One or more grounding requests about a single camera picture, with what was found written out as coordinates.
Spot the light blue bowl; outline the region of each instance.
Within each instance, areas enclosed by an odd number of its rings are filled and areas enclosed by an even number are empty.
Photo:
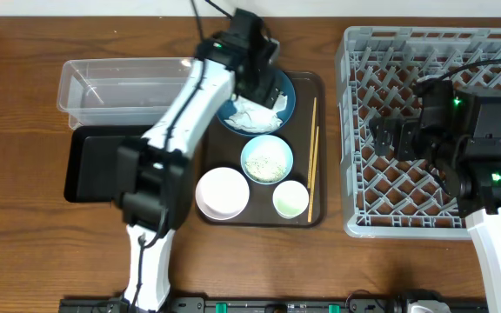
[[[295,110],[295,102],[297,100],[295,97],[295,88],[293,88],[293,83],[291,82],[291,80],[281,70],[278,70],[277,74],[280,77],[282,77],[282,84],[280,89],[284,94],[284,96],[287,96],[287,106],[285,107],[285,110],[277,113],[277,118],[282,120],[282,124],[279,126],[277,130],[274,131],[278,131],[279,129],[284,127],[285,123],[287,123],[287,121],[290,119],[291,115],[293,114],[293,110]],[[228,100],[219,108],[219,110],[216,113],[216,116],[217,119],[219,119],[219,122],[223,126],[225,126],[228,130],[236,132],[239,135],[247,137],[256,137],[256,136],[271,134],[272,132],[274,132],[274,131],[268,131],[264,133],[250,133],[244,130],[236,130],[225,122],[226,119],[229,119],[230,116],[232,116],[235,113],[237,113],[237,110],[235,110],[233,102],[231,100]]]
[[[257,179],[255,179],[252,175],[249,174],[246,168],[246,163],[247,159],[249,156],[259,150],[259,149],[264,149],[266,151],[266,155],[270,157],[282,157],[285,159],[285,172],[275,182],[260,182]],[[263,185],[269,185],[269,184],[274,184],[274,183],[279,183],[283,181],[291,172],[291,169],[293,168],[293,152],[291,152],[291,148],[289,145],[282,139],[272,136],[272,135],[262,135],[256,138],[253,138],[250,140],[243,148],[243,151],[241,152],[241,167],[243,168],[244,174],[251,179],[251,181],[255,183],[260,183]]]

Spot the lattice basket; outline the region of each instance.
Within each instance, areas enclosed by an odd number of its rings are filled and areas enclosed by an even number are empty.
[[[342,131],[344,229],[355,237],[468,239],[456,200],[424,168],[424,160],[376,156],[373,117],[417,117],[411,85],[458,66],[501,59],[501,29],[350,27],[336,55]],[[451,78],[456,87],[501,90],[501,65]]]

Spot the bowl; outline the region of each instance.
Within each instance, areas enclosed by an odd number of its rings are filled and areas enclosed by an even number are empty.
[[[291,219],[309,206],[309,191],[300,182],[283,182],[274,190],[272,202],[281,217]]]
[[[230,168],[216,168],[204,174],[197,184],[198,208],[209,218],[223,221],[241,213],[251,192],[244,176]]]
[[[287,106],[285,107],[285,110],[279,111],[277,113],[277,118],[282,120],[282,124],[279,126],[279,128],[277,128],[277,130],[279,130],[282,127],[284,127],[284,125],[287,123],[287,121],[293,114],[293,110],[295,109],[296,97],[295,97],[295,89],[293,88],[293,83],[291,82],[291,80],[281,70],[278,70],[277,73],[280,77],[282,77],[281,91],[284,96],[287,96]],[[219,108],[219,110],[216,113],[216,116],[219,119],[219,122],[223,126],[225,126],[228,130],[231,130],[242,136],[256,137],[256,136],[271,134],[272,132],[277,131],[273,130],[273,131],[265,131],[262,133],[251,133],[248,131],[235,129],[225,122],[226,119],[229,119],[235,113],[237,113],[237,110],[233,106],[233,101],[228,100]]]
[[[251,139],[241,152],[244,174],[255,183],[264,185],[284,180],[293,167],[293,153],[282,139],[262,135]]]

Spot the dark brown serving tray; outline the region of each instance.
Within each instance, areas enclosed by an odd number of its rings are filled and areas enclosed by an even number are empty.
[[[285,73],[295,87],[297,102],[289,121],[272,135],[285,140],[293,151],[293,169],[284,180],[297,180],[304,186],[307,183],[309,170],[312,108],[314,98],[317,99],[316,125],[320,126],[320,133],[318,135],[317,176],[311,223],[308,223],[309,209],[295,218],[282,218],[277,214],[271,200],[278,183],[262,185],[254,183],[247,176],[245,178],[250,187],[250,199],[243,212],[230,220],[216,221],[209,219],[199,210],[198,212],[204,221],[217,225],[303,228],[316,226],[322,222],[327,205],[324,84],[319,76],[312,73]],[[203,173],[201,176],[209,170],[222,166],[238,170],[244,175],[240,163],[241,151],[251,139],[251,137],[244,137],[228,130],[214,117],[204,136]]]

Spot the green connector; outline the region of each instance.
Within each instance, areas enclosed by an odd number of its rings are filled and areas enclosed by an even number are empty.
[[[216,313],[227,313],[227,303],[216,303]]]
[[[328,305],[328,313],[339,313],[339,305],[336,304],[330,304]]]

